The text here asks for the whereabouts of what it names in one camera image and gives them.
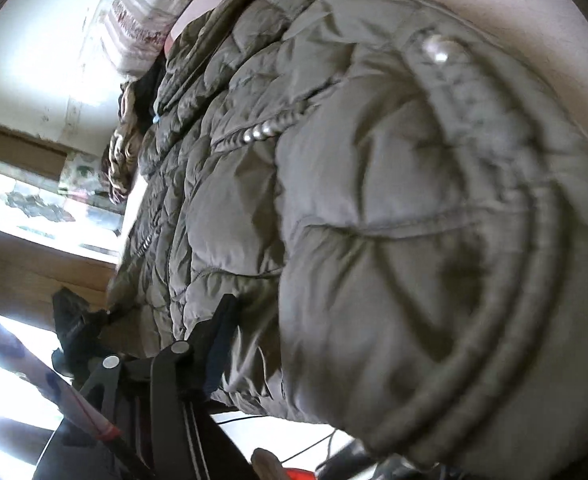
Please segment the left hand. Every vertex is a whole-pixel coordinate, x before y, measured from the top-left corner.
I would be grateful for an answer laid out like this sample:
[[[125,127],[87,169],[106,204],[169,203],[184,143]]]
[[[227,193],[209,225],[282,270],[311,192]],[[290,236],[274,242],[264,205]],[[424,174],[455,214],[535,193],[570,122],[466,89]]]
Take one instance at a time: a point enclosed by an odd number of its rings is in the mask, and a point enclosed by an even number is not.
[[[288,474],[273,453],[256,448],[251,454],[251,466],[259,480],[288,480]]]

